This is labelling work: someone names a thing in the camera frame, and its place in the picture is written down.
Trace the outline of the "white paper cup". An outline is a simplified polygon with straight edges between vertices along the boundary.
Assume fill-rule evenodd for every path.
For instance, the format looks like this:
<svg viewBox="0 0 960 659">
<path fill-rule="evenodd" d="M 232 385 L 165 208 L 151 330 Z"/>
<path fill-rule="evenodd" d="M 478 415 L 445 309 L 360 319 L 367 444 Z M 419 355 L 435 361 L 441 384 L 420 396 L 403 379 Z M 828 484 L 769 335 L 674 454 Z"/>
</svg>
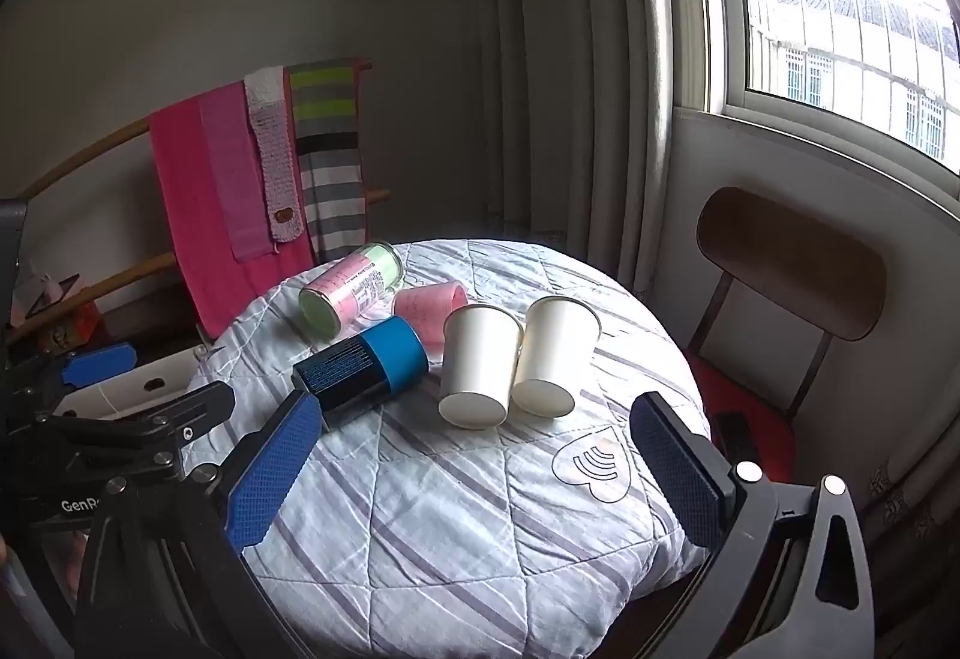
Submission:
<svg viewBox="0 0 960 659">
<path fill-rule="evenodd" d="M 536 417 L 571 414 L 601 331 L 599 316 L 579 299 L 545 296 L 534 301 L 526 313 L 512 402 Z"/>
<path fill-rule="evenodd" d="M 521 322 L 491 305 L 467 305 L 444 322 L 439 415 L 454 427 L 498 427 L 509 414 Z"/>
</svg>

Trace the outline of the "blue and black cup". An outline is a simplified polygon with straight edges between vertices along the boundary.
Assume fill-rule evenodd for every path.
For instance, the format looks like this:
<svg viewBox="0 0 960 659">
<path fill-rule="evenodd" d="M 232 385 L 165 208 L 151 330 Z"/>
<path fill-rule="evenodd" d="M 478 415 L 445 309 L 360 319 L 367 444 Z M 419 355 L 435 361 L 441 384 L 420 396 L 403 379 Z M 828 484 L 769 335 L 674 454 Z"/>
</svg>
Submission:
<svg viewBox="0 0 960 659">
<path fill-rule="evenodd" d="M 293 366 L 293 384 L 317 399 L 331 432 L 408 391 L 428 371 L 413 327 L 391 316 Z"/>
</svg>

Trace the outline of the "pink plastic cup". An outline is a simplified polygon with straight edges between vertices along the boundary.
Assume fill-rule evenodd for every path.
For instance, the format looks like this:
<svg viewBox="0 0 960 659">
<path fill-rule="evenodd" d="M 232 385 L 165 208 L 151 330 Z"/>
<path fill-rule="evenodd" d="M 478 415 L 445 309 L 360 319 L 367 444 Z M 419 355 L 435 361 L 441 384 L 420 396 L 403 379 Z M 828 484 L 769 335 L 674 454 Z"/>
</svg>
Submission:
<svg viewBox="0 0 960 659">
<path fill-rule="evenodd" d="M 439 352 L 444 347 L 446 319 L 466 305 L 466 288 L 459 282 L 433 283 L 400 290 L 394 298 L 394 314 L 412 327 L 427 352 Z"/>
</svg>

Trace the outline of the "black phone on chair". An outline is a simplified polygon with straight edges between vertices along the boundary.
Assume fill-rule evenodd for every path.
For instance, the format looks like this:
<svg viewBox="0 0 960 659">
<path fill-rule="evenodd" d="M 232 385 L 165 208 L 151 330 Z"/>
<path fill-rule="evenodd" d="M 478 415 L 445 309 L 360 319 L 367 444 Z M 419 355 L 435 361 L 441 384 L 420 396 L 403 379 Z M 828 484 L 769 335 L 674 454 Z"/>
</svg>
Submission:
<svg viewBox="0 0 960 659">
<path fill-rule="evenodd" d="M 718 450 L 731 464 L 760 464 L 760 453 L 745 415 L 740 412 L 719 412 L 713 417 L 713 432 Z"/>
</svg>

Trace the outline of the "pink and green bottle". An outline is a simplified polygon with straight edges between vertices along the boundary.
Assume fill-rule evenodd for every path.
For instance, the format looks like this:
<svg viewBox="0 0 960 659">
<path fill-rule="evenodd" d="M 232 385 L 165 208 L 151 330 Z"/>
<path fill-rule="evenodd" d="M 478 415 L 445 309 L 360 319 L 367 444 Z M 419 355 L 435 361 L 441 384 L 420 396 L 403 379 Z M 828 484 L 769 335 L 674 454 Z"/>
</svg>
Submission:
<svg viewBox="0 0 960 659">
<path fill-rule="evenodd" d="M 364 244 L 306 283 L 298 295 L 299 309 L 314 333 L 331 342 L 389 298 L 402 277 L 402 260 L 390 244 Z"/>
</svg>

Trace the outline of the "pink towel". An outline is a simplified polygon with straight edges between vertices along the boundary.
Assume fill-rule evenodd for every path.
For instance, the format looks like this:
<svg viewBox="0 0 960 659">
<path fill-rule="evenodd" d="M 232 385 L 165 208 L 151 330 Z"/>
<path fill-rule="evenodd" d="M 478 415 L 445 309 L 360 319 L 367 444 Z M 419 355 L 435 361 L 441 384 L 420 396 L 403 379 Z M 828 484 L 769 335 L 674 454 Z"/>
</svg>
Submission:
<svg viewBox="0 0 960 659">
<path fill-rule="evenodd" d="M 244 83 L 156 111 L 149 134 L 174 254 L 216 339 L 252 299 L 313 267 L 313 249 L 306 235 L 272 235 Z"/>
</svg>

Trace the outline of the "brown backed red chair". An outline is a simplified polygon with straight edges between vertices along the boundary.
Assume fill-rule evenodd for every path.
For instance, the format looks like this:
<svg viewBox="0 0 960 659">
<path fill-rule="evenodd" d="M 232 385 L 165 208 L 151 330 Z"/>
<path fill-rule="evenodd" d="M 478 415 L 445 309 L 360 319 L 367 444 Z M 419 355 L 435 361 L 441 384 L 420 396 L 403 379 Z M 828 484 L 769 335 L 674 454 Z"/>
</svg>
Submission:
<svg viewBox="0 0 960 659">
<path fill-rule="evenodd" d="M 711 423 L 747 417 L 768 477 L 794 475 L 794 422 L 828 350 L 865 339 L 887 298 L 877 249 L 777 200 L 747 189 L 715 191 L 695 238 L 719 271 L 686 345 Z"/>
</svg>

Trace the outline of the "wooden towel rack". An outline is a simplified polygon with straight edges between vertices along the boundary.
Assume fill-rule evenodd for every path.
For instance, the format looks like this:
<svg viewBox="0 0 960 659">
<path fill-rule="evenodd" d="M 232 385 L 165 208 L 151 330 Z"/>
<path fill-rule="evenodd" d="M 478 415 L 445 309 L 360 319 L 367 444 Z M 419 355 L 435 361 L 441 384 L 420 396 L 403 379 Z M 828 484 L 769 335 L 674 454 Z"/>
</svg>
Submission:
<svg viewBox="0 0 960 659">
<path fill-rule="evenodd" d="M 299 173 L 286 82 L 290 67 L 283 69 L 291 145 Z M 53 280 L 78 275 L 83 287 L 80 293 L 14 327 L 13 337 L 31 336 L 70 316 L 76 306 L 88 305 L 156 272 L 179 272 L 185 283 L 156 173 L 149 134 L 151 115 L 67 158 L 21 197 L 26 207 L 23 267 Z"/>
</svg>

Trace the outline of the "pink knitted scarf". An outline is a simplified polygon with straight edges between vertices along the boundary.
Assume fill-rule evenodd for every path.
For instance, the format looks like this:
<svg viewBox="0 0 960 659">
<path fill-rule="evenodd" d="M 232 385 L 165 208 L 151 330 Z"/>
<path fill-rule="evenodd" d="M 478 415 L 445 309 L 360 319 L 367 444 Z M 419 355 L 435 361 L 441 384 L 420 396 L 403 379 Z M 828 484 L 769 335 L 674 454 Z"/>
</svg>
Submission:
<svg viewBox="0 0 960 659">
<path fill-rule="evenodd" d="M 285 69 L 270 65 L 247 74 L 244 93 L 259 152 L 270 233 L 277 243 L 291 243 L 302 235 L 304 227 L 286 104 Z"/>
</svg>

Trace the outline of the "striped grey green scarf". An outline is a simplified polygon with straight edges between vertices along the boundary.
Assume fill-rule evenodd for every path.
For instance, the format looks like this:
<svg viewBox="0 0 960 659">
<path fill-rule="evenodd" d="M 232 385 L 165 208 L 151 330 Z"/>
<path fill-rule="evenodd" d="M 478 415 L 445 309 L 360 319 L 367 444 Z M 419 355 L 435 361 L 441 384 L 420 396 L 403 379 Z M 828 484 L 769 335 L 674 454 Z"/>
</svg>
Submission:
<svg viewBox="0 0 960 659">
<path fill-rule="evenodd" d="M 345 256 L 368 235 L 359 152 L 361 67 L 359 59 L 345 58 L 286 71 L 302 212 L 317 264 Z"/>
</svg>

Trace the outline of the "grey curtain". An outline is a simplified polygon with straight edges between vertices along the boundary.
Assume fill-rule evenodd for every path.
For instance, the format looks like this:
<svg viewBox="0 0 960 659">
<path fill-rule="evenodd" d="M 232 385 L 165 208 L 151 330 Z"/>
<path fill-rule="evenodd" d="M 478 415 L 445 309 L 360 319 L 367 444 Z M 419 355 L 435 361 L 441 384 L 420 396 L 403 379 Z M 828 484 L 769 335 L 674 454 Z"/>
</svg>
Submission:
<svg viewBox="0 0 960 659">
<path fill-rule="evenodd" d="M 670 0 L 471 0 L 485 215 L 642 295 L 674 101 Z"/>
</svg>

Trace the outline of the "window with white frame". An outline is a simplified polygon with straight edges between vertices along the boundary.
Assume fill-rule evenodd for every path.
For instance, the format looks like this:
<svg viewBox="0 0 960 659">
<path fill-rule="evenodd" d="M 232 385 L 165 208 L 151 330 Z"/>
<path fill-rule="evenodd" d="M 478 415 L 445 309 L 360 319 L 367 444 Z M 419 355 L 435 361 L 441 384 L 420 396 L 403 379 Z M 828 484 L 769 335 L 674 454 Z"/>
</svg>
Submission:
<svg viewBox="0 0 960 659">
<path fill-rule="evenodd" d="M 957 0 L 714 0 L 724 110 L 958 193 Z"/>
</svg>

